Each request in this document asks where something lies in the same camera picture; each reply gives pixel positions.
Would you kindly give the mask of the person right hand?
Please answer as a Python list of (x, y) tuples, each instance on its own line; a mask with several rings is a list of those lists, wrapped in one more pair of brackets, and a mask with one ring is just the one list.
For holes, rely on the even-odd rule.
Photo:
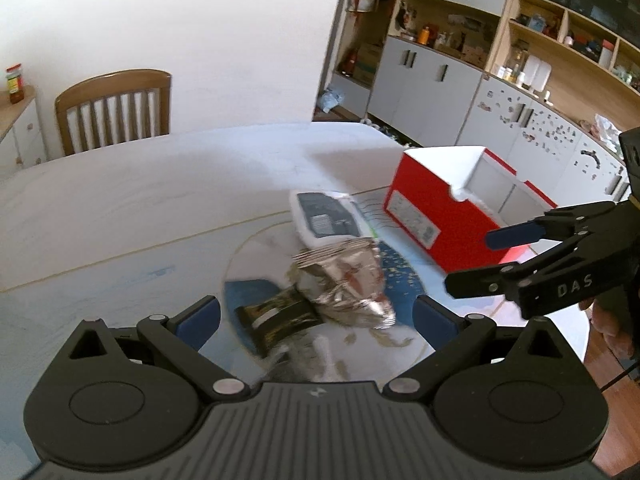
[(604, 310), (595, 299), (581, 301), (579, 309), (587, 311), (591, 330), (585, 364), (593, 378), (605, 391), (625, 378), (632, 367), (623, 368), (620, 360), (634, 356), (634, 342), (630, 333), (623, 329), (618, 317)]

